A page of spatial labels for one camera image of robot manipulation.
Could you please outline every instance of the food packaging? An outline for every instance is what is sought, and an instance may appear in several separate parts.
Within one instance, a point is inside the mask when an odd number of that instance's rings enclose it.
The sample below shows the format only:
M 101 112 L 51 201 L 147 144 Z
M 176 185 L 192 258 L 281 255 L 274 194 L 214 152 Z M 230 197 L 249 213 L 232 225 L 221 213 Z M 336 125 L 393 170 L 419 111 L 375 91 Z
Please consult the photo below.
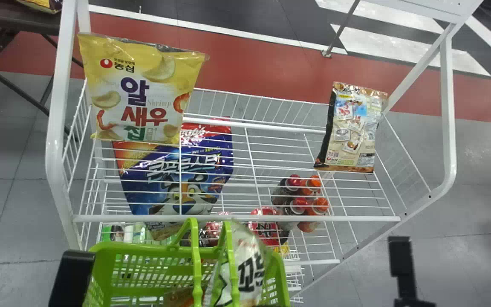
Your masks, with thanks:
M 387 93 L 335 82 L 329 100 L 325 137 L 314 168 L 374 172 L 376 128 Z
M 206 55 L 90 33 L 79 33 L 78 41 L 96 136 L 178 144 L 183 111 Z
M 180 208 L 181 214 L 187 215 L 211 213 L 234 171 L 230 127 L 183 124 L 181 144 L 180 170 L 178 147 L 113 142 L 132 214 L 175 215 Z M 145 225 L 153 240 L 162 240 L 177 233 L 183 223 L 154 221 Z
M 253 215 L 278 215 L 279 212 L 272 207 L 262 207 L 254 209 Z M 263 243 L 271 248 L 279 247 L 289 238 L 289 231 L 282 230 L 277 222 L 253 221 L 248 223 L 249 229 L 261 238 Z
M 238 306 L 254 307 L 261 299 L 265 268 L 270 266 L 270 257 L 267 255 L 271 251 L 244 225 L 231 221 L 231 231 L 234 264 L 238 277 L 237 288 L 240 295 Z M 233 302 L 231 294 L 230 265 L 224 249 L 212 271 L 202 305 L 203 307 L 228 306 Z
M 62 10 L 63 0 L 17 0 L 30 8 L 49 14 L 56 14 Z

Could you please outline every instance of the wire grid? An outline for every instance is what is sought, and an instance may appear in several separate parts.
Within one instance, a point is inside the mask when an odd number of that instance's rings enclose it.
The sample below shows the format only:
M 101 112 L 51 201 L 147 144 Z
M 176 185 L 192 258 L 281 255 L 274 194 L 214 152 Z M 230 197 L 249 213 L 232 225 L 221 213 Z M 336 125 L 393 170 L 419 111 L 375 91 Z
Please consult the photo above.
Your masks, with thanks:
M 232 127 L 234 172 L 224 185 L 211 213 L 226 211 L 232 214 L 250 214 L 254 209 L 271 206 L 271 196 L 278 183 L 291 174 L 297 174 L 302 179 L 308 179 L 312 175 L 321 177 L 321 196 L 329 201 L 329 215 L 333 216 L 399 214 L 406 210 L 408 204 L 429 191 L 403 144 L 385 119 L 380 123 L 376 134 L 378 142 L 375 173 L 313 169 L 313 161 L 319 152 L 325 131 L 326 113 L 325 104 L 195 90 L 185 116 L 203 119 L 230 118 L 235 122 L 313 130 L 312 133 L 303 134 L 264 130 L 256 126 Z M 81 99 L 74 117 L 74 124 L 77 123 L 75 129 L 79 132 L 86 131 L 84 115 L 88 114 L 90 107 Z M 85 133 L 78 134 L 80 140 L 84 139 L 84 135 Z M 68 140 L 66 151 L 80 152 L 80 147 L 74 149 L 72 146 L 76 144 Z M 73 178 L 78 160 L 73 157 L 69 164 L 71 171 L 66 175 L 69 176 L 68 182 Z M 179 169 L 185 169 L 186 163 L 180 164 Z M 93 140 L 84 192 L 76 213 L 131 214 L 122 190 L 114 148 L 107 140 Z M 103 223 L 78 222 L 76 225 L 84 249 L 99 241 L 103 235 Z M 300 276 L 291 278 L 303 283 L 306 275 L 315 278 L 313 264 L 338 264 L 339 259 L 351 249 L 350 245 L 356 246 L 383 225 L 384 223 L 374 222 L 321 221 L 311 233 L 294 229 L 286 237 L 288 246 L 279 244 L 277 247 L 284 251 L 284 258 L 288 256 L 285 251 L 292 250 L 300 259 L 299 264 L 309 267 L 306 271 L 308 274 L 302 272 Z
M 87 134 L 90 131 L 88 126 L 90 120 L 90 110 L 92 106 L 87 103 L 87 99 L 84 95 L 86 89 L 86 80 L 84 80 L 78 103 L 75 107 L 75 112 L 71 120 L 69 127 L 70 134 L 68 135 L 66 146 L 64 147 L 62 155 L 63 176 L 65 183 L 67 184 L 67 192 L 72 186 L 73 179 L 75 178 L 76 171 L 84 171 L 78 169 L 79 159 L 81 153 L 84 152 L 84 146 L 88 141 Z

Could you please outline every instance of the white metal frame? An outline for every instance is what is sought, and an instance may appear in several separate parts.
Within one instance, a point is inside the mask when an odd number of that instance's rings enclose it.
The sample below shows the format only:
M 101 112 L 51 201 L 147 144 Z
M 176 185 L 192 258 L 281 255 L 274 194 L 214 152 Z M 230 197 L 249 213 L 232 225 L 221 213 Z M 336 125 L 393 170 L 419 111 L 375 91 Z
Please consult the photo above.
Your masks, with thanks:
M 305 101 L 287 101 L 277 98 L 238 95 L 235 93 L 197 89 L 195 93 L 197 96 L 200 96 L 200 106 L 198 107 L 198 110 L 201 109 L 201 104 L 204 101 L 203 97 L 205 95 L 213 95 L 212 103 L 214 103 L 214 101 L 216 100 L 217 95 L 224 96 L 224 103 L 222 105 L 221 114 L 216 114 L 216 116 L 214 116 L 213 112 L 210 111 L 210 113 L 206 115 L 202 114 L 200 111 L 195 113 L 195 110 L 192 110 L 191 112 L 187 110 L 185 113 L 186 116 L 184 120 L 186 122 L 220 125 L 220 121 L 214 120 L 212 118 L 223 116 L 223 109 L 225 109 L 225 104 L 227 102 L 228 96 L 232 97 L 231 100 L 235 99 L 233 102 L 234 110 L 232 111 L 230 121 L 226 121 L 225 125 L 232 127 L 233 136 L 234 131 L 237 131 L 236 137 L 244 139 L 243 142 L 236 141 L 237 145 L 247 146 L 246 152 L 249 152 L 249 168 L 251 169 L 253 175 L 253 186 L 255 187 L 255 189 L 257 189 L 256 195 L 259 205 L 261 205 L 261 202 L 263 201 L 261 199 L 262 197 L 266 197 L 267 195 L 269 196 L 270 188 L 273 187 L 271 186 L 271 182 L 275 177 L 271 177 L 271 173 L 267 173 L 268 175 L 265 175 L 264 171 L 266 169 L 275 168 L 281 169 L 283 171 L 309 171 L 310 173 L 318 174 L 320 177 L 323 178 L 323 194 L 324 196 L 333 200 L 333 202 L 331 203 L 331 214 L 328 216 L 251 216 L 245 214 L 196 216 L 199 220 L 223 220 L 228 218 L 238 218 L 239 220 L 260 221 L 322 221 L 321 231 L 326 232 L 327 236 L 324 235 L 319 237 L 308 237 L 308 235 L 305 236 L 304 233 L 300 231 L 293 231 L 291 234 L 292 239 L 289 239 L 289 242 L 293 241 L 293 246 L 290 246 L 290 248 L 292 250 L 296 249 L 296 254 L 299 255 L 299 259 L 297 260 L 297 257 L 286 259 L 286 266 L 295 266 L 295 268 L 296 266 L 310 266 L 310 272 L 312 276 L 314 275 L 312 265 L 334 264 L 336 267 L 337 264 L 343 261 L 347 261 L 349 258 L 353 257 L 358 250 L 362 249 L 363 247 L 367 247 L 381 237 L 388 235 L 390 231 L 394 230 L 403 222 L 407 221 L 409 218 L 422 211 L 429 204 L 432 204 L 433 202 L 435 202 L 435 200 L 438 200 L 440 197 L 442 197 L 450 189 L 456 177 L 456 133 L 454 123 L 451 42 L 454 33 L 458 31 L 463 23 L 465 23 L 465 20 L 480 4 L 481 0 L 371 0 L 370 2 L 374 2 L 384 6 L 391 6 L 393 8 L 415 12 L 420 15 L 443 19 L 450 22 L 448 27 L 443 31 L 440 37 L 438 37 L 435 43 L 433 43 L 428 52 L 415 65 L 415 67 L 411 70 L 411 72 L 407 75 L 403 82 L 397 87 L 397 89 L 392 93 L 392 95 L 390 95 L 389 106 L 384 111 L 384 114 L 386 114 L 391 109 L 391 107 L 394 106 L 394 104 L 401 98 L 405 91 L 407 91 L 412 83 L 418 78 L 421 72 L 423 72 L 425 68 L 427 68 L 429 62 L 431 62 L 431 60 L 435 57 L 436 53 L 440 51 L 443 146 L 445 165 L 445 176 L 443 183 L 432 190 L 429 188 L 421 174 L 418 172 L 418 169 L 413 163 L 406 148 L 404 148 L 403 143 L 399 140 L 397 134 L 395 134 L 395 131 L 386 119 L 384 119 L 384 125 L 386 127 L 387 134 L 382 134 L 382 138 L 384 138 L 385 136 L 387 136 L 388 138 L 392 138 L 392 140 L 394 140 L 398 145 L 397 147 L 393 147 L 392 150 L 384 156 L 384 153 L 381 152 L 382 148 L 380 148 L 380 146 L 383 147 L 384 144 L 383 142 L 381 144 L 377 142 L 378 159 L 382 165 L 384 173 L 387 174 L 392 187 L 397 192 L 397 204 L 402 203 L 402 210 L 396 209 L 395 202 L 392 206 L 392 204 L 390 203 L 390 199 L 386 194 L 386 191 L 384 190 L 384 188 L 382 188 L 380 179 L 378 179 L 378 176 L 376 175 L 377 173 L 370 175 L 370 177 L 364 175 L 364 179 L 342 179 L 339 176 L 344 176 L 347 174 L 341 174 L 341 172 L 316 171 L 311 168 L 273 167 L 272 165 L 264 164 L 273 163 L 272 160 L 253 157 L 251 153 L 263 152 L 263 150 L 257 150 L 256 148 L 263 149 L 265 148 L 264 146 L 280 146 L 279 150 L 285 152 L 285 146 L 289 147 L 289 145 L 283 145 L 284 142 L 292 141 L 300 142 L 300 144 L 304 145 L 301 148 L 304 148 L 304 150 L 307 149 L 309 151 L 309 154 L 306 153 L 302 155 L 304 159 L 314 159 L 313 155 L 316 153 L 317 150 L 317 148 L 315 147 L 317 141 L 313 140 L 313 138 L 315 138 L 316 136 L 322 136 L 325 133 L 325 130 L 323 128 L 323 125 L 325 123 L 322 123 L 321 125 L 314 125 L 305 124 L 305 121 L 313 109 L 314 113 L 316 113 L 318 108 L 326 107 L 326 105 L 313 104 Z M 64 140 L 63 138 L 63 127 L 68 102 L 69 75 L 71 65 L 70 59 L 72 56 L 72 48 L 75 35 L 75 22 L 77 20 L 77 17 L 80 31 L 90 32 L 90 15 L 88 12 L 88 1 L 66 0 L 63 4 L 62 9 L 60 38 L 58 41 L 58 49 L 56 55 L 54 82 L 55 86 L 53 88 L 53 95 L 50 107 L 50 117 L 46 140 L 45 165 L 49 186 L 51 187 L 56 208 L 62 222 L 64 233 L 66 234 L 66 238 L 68 239 L 68 243 L 73 249 L 85 249 L 86 245 L 88 244 L 88 235 L 90 233 L 92 222 L 100 222 L 99 231 L 101 231 L 102 222 L 136 222 L 153 220 L 179 221 L 185 219 L 188 216 L 134 216 L 131 214 L 108 214 L 110 209 L 109 204 L 111 202 L 108 197 L 108 194 L 111 193 L 111 190 L 109 190 L 108 187 L 109 184 L 115 182 L 115 178 L 111 179 L 112 177 L 110 173 L 111 171 L 114 171 L 114 169 L 103 167 L 103 165 L 101 165 L 99 162 L 107 160 L 103 156 L 103 145 L 98 146 L 98 144 L 103 144 L 103 140 L 94 140 L 92 151 L 90 153 L 90 161 L 87 170 L 87 180 L 84 185 L 81 208 L 79 209 L 79 212 L 74 212 L 74 210 L 72 210 L 72 204 L 69 196 L 71 183 L 76 171 L 81 171 L 77 169 L 77 164 L 81 148 L 84 144 L 86 144 L 86 142 L 89 142 L 87 132 L 87 128 L 89 126 L 88 123 L 90 122 L 90 126 L 95 127 L 95 123 L 93 122 L 95 116 L 90 115 L 90 102 L 88 99 L 88 94 L 86 89 L 83 88 L 78 106 L 76 107 L 76 112 L 71 128 L 72 135 L 75 138 L 78 138 L 80 142 L 74 142 L 71 136 L 67 140 Z M 245 106 L 243 115 L 241 117 L 234 116 L 237 110 L 238 100 L 240 98 L 242 98 L 242 101 L 240 101 L 240 108 L 243 108 Z M 255 114 L 251 118 L 245 116 L 248 107 L 250 107 L 250 101 L 255 101 L 257 99 L 259 99 L 259 101 L 257 102 L 257 110 L 255 110 Z M 265 101 L 269 101 L 269 104 L 267 106 L 267 109 L 265 110 L 264 116 L 262 116 L 262 119 L 257 119 L 257 112 L 259 111 L 260 106 L 266 105 L 266 103 L 262 103 L 264 99 L 266 99 Z M 267 119 L 266 117 L 267 114 L 271 111 L 271 108 L 277 110 L 275 111 L 276 115 L 274 115 L 273 119 L 270 120 L 270 118 Z M 295 108 L 294 112 L 297 112 L 297 115 L 295 115 L 294 119 L 291 120 L 290 118 L 292 116 L 288 115 L 290 113 L 290 110 L 292 110 L 293 108 Z M 300 118 L 297 117 L 303 109 L 304 113 L 308 109 L 309 111 L 305 115 L 304 119 L 301 121 Z M 285 117 L 281 121 L 276 120 L 280 111 L 286 111 Z M 272 137 L 255 135 L 255 131 L 265 130 L 270 130 L 280 134 L 291 133 L 295 136 L 302 136 L 302 138 L 295 139 L 286 138 L 284 136 Z M 269 140 L 267 142 L 252 142 L 252 137 L 259 138 L 261 140 L 263 140 L 262 138 L 267 138 Z M 281 143 L 279 145 L 274 145 L 273 142 Z M 286 160 L 275 159 L 274 161 L 277 164 L 283 163 Z M 399 169 L 399 171 L 396 171 L 394 173 L 396 165 L 399 165 L 399 167 L 397 168 Z M 261 184 L 261 181 L 267 181 L 268 183 L 264 185 Z M 358 182 L 361 184 L 367 184 L 368 186 L 367 188 L 365 188 L 365 186 L 343 186 L 343 183 L 350 182 Z M 269 193 L 265 194 L 265 192 L 261 192 L 261 189 L 263 188 L 267 188 Z M 373 196 L 346 196 L 343 194 L 343 192 L 347 191 L 347 189 L 351 189 L 354 191 L 368 191 L 369 193 L 372 193 Z M 421 195 L 410 197 L 410 191 L 421 191 Z M 223 206 L 224 198 L 226 197 L 226 195 L 221 196 L 220 200 Z M 384 211 L 385 208 L 389 213 L 382 213 L 382 215 L 351 214 L 351 212 L 355 210 L 356 207 L 360 207 L 350 206 L 349 202 L 347 202 L 348 199 L 354 198 L 376 201 L 380 210 Z M 386 201 L 387 206 L 380 206 L 379 201 Z M 367 208 L 370 208 L 370 206 L 362 206 L 361 209 Z M 349 251 L 343 249 L 343 245 L 341 244 L 338 236 L 339 231 L 337 231 L 337 227 L 335 226 L 339 225 L 339 223 L 341 222 L 344 222 L 345 224 L 347 223 L 349 225 L 349 228 L 351 229 L 351 233 L 353 235 L 353 239 L 355 240 L 354 248 L 350 249 Z M 383 226 L 379 231 L 372 233 L 369 237 L 361 241 L 361 239 L 357 238 L 357 234 L 354 232 L 354 228 L 352 226 L 352 223 L 356 222 L 386 222 L 386 225 Z M 311 242 L 314 242 L 317 239 L 320 239 L 323 242 L 325 242 L 325 239 L 329 240 L 328 245 L 330 246 L 330 248 L 327 247 L 327 251 L 323 251 L 329 254 L 328 257 L 315 258 L 316 252 L 313 248 L 317 246 L 317 243 Z M 340 252 L 338 252 L 338 249 L 334 248 L 335 244 L 338 245 Z M 297 291 L 293 295 L 296 301 L 300 301 L 300 294 L 303 291 L 312 287 L 314 284 L 316 284 L 316 282 L 325 277 L 327 274 L 330 274 L 331 271 L 334 269 L 335 268 L 332 268 L 321 276 L 316 276 L 317 279 L 313 282 L 310 282 L 308 285 L 306 285 L 306 287 L 302 287 L 300 288 L 300 290 L 296 289 Z M 292 281 L 295 281 L 296 284 L 296 282 L 298 282 L 299 280 L 298 276 L 302 278 L 304 273 L 302 269 L 295 270 L 294 272 L 297 271 L 298 274 L 291 274 L 292 276 L 288 276 L 288 282 L 292 283 Z

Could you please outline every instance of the gray tile floor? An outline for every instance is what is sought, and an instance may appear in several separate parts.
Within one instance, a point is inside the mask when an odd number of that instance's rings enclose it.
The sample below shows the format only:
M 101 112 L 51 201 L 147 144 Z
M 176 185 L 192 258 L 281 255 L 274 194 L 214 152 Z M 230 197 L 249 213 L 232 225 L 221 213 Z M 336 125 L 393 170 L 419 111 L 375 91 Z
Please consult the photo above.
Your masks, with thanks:
M 4 73 L 34 97 L 46 76 Z M 76 88 L 71 96 L 76 95 Z M 390 120 L 430 184 L 440 180 L 438 117 Z M 43 306 L 67 243 L 45 179 L 46 118 L 0 84 L 0 306 Z M 397 229 L 413 237 L 421 298 L 439 306 L 491 306 L 491 123 L 458 120 L 458 180 Z M 426 135 L 429 129 L 434 134 Z M 304 293 L 305 306 L 392 306 L 397 294 L 380 241 Z

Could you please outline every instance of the shrimp chip bag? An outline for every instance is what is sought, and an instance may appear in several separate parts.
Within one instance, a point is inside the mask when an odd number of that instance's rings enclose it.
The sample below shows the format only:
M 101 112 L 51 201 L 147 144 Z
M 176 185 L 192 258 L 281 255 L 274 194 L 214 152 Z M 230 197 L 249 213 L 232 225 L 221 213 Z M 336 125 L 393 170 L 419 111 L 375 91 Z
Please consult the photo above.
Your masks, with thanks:
M 78 42 L 97 137 L 178 144 L 183 111 L 207 56 L 90 33 L 80 33 Z

